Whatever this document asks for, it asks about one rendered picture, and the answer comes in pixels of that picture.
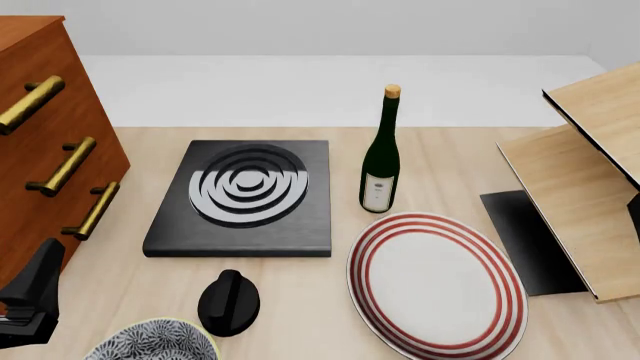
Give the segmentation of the round black stove knob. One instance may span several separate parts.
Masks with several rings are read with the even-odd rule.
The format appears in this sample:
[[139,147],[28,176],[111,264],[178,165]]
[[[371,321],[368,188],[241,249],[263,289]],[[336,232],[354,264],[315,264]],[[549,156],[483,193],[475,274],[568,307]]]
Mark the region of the round black stove knob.
[[198,318],[211,335],[228,338],[248,329],[258,317],[255,284],[234,269],[225,269],[201,294]]

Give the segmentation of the pale wooden wine rack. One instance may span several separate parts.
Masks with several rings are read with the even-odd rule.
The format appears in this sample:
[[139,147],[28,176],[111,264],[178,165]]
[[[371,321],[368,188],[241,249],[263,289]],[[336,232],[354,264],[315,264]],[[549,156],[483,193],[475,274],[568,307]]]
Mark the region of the pale wooden wine rack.
[[521,188],[482,203],[530,296],[640,298],[640,62],[542,95],[564,124],[499,143]]

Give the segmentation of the white plate with red rings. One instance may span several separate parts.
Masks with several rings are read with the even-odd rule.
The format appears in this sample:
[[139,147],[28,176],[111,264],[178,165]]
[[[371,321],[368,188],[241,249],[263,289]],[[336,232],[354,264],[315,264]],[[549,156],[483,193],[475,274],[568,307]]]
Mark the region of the white plate with red rings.
[[374,221],[352,245],[347,284],[364,323],[409,360],[504,360],[527,326],[528,296],[508,257],[443,215]]

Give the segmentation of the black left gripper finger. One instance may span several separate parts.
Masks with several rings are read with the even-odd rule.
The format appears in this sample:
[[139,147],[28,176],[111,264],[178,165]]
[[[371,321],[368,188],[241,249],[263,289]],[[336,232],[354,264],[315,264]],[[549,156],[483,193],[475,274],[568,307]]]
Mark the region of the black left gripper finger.
[[55,238],[46,239],[26,266],[0,290],[5,305],[57,305],[58,282],[65,247]]

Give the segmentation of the dark green wine bottle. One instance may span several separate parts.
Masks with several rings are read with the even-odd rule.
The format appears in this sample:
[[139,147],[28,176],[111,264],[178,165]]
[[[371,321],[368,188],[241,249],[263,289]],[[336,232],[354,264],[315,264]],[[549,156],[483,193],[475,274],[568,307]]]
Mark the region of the dark green wine bottle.
[[394,203],[400,173],[395,138],[400,95],[400,86],[385,86],[378,131],[362,164],[359,203],[368,212],[387,212]]

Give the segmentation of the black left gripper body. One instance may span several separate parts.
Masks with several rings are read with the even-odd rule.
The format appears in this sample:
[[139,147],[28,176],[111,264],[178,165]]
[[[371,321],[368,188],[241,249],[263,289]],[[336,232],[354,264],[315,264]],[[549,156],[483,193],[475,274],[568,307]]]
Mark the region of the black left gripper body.
[[59,302],[47,299],[41,305],[15,305],[0,300],[6,314],[0,315],[0,347],[47,344],[58,325]]

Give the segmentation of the patterned black and white bowl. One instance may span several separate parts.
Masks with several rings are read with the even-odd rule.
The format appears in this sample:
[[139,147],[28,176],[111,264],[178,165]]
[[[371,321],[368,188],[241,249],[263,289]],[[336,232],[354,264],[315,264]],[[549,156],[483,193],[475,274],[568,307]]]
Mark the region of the patterned black and white bowl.
[[211,335],[185,320],[161,317],[127,326],[83,360],[221,360]]

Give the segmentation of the flat black stove plate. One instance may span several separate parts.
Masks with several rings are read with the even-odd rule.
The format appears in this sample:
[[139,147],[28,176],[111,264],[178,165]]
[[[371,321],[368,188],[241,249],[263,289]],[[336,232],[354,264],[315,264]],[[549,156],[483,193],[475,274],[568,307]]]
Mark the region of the flat black stove plate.
[[329,143],[194,140],[146,257],[330,257]]

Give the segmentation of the red-brown wooden cabinet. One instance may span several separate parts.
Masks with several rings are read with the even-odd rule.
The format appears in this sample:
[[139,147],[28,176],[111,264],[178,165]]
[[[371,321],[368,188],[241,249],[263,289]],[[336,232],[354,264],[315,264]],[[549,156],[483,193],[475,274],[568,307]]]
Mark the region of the red-brown wooden cabinet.
[[[65,88],[10,135],[0,135],[0,287],[55,238],[71,257],[81,242],[62,235],[79,226],[109,182],[120,184],[130,167],[60,16],[0,16],[0,114],[27,95],[26,83],[56,75]],[[64,143],[83,137],[95,149],[55,197],[27,191],[44,182],[70,155]]]

